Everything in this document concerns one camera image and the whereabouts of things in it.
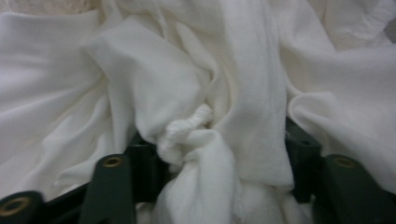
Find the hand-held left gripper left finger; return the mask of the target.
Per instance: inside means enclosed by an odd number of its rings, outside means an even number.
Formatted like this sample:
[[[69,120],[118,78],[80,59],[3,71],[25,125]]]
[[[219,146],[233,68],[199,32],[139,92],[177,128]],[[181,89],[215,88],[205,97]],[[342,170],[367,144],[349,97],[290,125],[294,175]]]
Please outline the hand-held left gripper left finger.
[[[168,168],[159,157],[156,146],[137,133],[124,154],[131,164],[134,201],[155,202],[165,185]]]

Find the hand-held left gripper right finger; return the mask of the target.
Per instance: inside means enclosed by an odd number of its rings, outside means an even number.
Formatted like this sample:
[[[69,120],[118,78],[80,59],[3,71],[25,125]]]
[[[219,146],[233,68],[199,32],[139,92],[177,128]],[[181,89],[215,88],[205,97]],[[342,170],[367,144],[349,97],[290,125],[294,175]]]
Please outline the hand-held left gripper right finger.
[[[293,173],[292,194],[298,203],[309,203],[318,183],[316,170],[321,144],[294,121],[286,118],[285,144]]]

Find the white garment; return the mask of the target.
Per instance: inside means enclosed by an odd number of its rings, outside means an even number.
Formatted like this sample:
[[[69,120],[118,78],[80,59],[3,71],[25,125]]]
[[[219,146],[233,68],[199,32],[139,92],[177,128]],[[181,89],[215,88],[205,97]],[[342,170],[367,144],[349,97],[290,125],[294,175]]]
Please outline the white garment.
[[[149,224],[311,224],[291,119],[396,193],[396,0],[0,0],[0,198],[52,199],[140,133]]]

